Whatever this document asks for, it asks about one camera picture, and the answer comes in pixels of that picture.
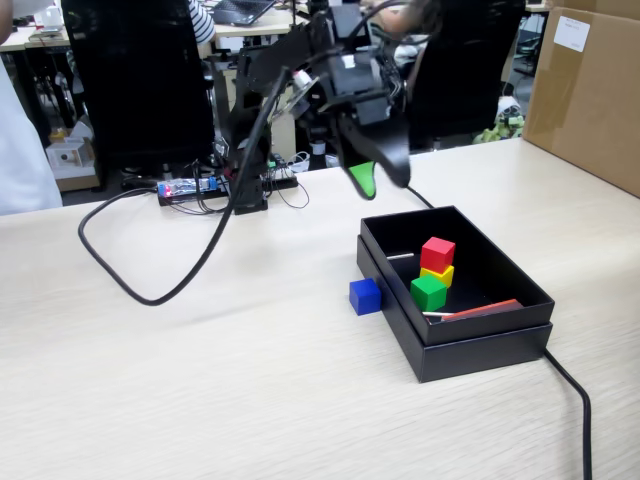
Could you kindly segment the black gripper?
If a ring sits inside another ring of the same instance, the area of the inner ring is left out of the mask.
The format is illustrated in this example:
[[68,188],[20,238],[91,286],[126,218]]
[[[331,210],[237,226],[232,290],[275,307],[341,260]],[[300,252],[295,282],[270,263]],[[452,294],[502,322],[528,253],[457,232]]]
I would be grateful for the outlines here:
[[357,193],[365,200],[375,198],[375,163],[397,187],[408,187],[409,125],[396,117],[375,55],[328,56],[319,61],[319,76],[324,93],[319,114],[347,117],[335,121],[336,148],[339,164]]

